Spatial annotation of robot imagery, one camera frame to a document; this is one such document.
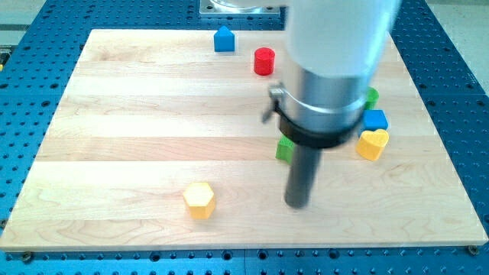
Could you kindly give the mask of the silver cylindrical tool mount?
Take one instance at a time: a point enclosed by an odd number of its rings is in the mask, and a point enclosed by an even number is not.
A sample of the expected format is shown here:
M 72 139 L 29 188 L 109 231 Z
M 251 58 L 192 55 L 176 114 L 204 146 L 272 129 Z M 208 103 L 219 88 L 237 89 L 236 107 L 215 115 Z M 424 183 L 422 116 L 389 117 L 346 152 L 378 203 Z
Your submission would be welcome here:
M 370 73 L 320 76 L 296 63 L 286 65 L 282 80 L 268 89 L 270 107 L 280 116 L 279 130 L 294 144 L 314 149 L 345 143 L 360 123 Z

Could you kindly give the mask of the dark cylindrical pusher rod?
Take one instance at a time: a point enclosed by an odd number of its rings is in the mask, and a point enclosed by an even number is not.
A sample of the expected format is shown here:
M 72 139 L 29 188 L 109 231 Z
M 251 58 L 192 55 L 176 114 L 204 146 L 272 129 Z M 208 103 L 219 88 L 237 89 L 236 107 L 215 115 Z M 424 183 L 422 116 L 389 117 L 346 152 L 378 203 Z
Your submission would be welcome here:
M 320 149 L 302 145 L 294 147 L 284 193 L 284 201 L 288 206 L 301 209 L 309 203 L 310 192 L 315 182 L 320 157 Z

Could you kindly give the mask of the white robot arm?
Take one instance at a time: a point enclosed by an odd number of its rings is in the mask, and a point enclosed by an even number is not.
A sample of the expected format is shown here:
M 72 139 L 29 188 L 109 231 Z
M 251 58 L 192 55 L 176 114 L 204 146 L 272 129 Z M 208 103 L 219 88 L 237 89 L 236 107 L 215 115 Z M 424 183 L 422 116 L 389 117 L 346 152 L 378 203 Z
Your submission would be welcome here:
M 291 1 L 283 75 L 269 88 L 280 132 L 294 143 L 285 203 L 309 203 L 322 150 L 344 144 L 361 123 L 368 85 L 400 0 Z

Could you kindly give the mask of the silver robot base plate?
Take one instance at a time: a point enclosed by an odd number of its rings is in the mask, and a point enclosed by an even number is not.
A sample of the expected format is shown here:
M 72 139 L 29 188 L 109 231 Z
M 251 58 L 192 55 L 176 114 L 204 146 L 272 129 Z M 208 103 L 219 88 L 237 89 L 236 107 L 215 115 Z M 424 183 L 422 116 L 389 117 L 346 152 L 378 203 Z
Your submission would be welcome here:
M 280 9 L 272 5 L 238 4 L 230 0 L 198 0 L 202 17 L 226 17 L 248 15 L 279 15 Z

